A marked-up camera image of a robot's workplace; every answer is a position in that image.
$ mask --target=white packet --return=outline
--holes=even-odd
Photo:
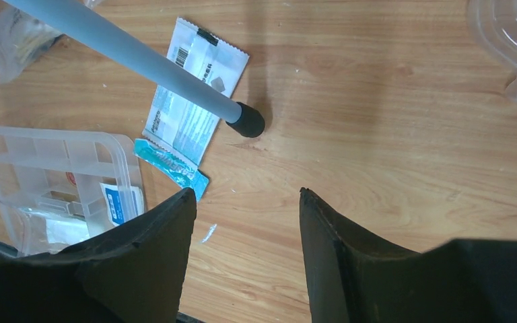
[[[229,98],[248,62],[247,54],[182,18],[167,58]],[[158,86],[141,134],[197,170],[218,122],[216,115]]]
[[[66,218],[62,221],[46,219],[46,239],[50,253],[60,252],[62,249],[90,239],[88,226],[80,219]]]
[[[84,0],[90,8],[102,0]],[[60,39],[62,33],[6,5],[0,11],[0,84],[8,83]]]

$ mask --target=white speck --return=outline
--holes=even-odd
[[[207,242],[207,240],[213,235],[213,232],[215,232],[215,229],[217,229],[216,223],[209,228],[209,232],[207,232],[205,238],[203,238],[199,243],[204,244],[205,242]]]

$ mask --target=gray metal pole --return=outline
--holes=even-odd
[[[215,91],[76,0],[5,2],[225,119],[245,137],[257,137],[265,128],[264,119],[255,109]]]

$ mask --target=barcode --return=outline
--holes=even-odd
[[[179,48],[179,51],[177,52],[177,59],[175,60],[175,63],[179,65],[179,67],[183,68],[183,65],[185,65],[185,60],[187,59],[187,54],[189,52],[183,48]]]

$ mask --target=black rubber foot cap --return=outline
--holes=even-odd
[[[233,123],[228,123],[231,128],[243,137],[256,138],[265,130],[265,119],[261,113],[244,103],[237,102],[241,106],[241,117]]]

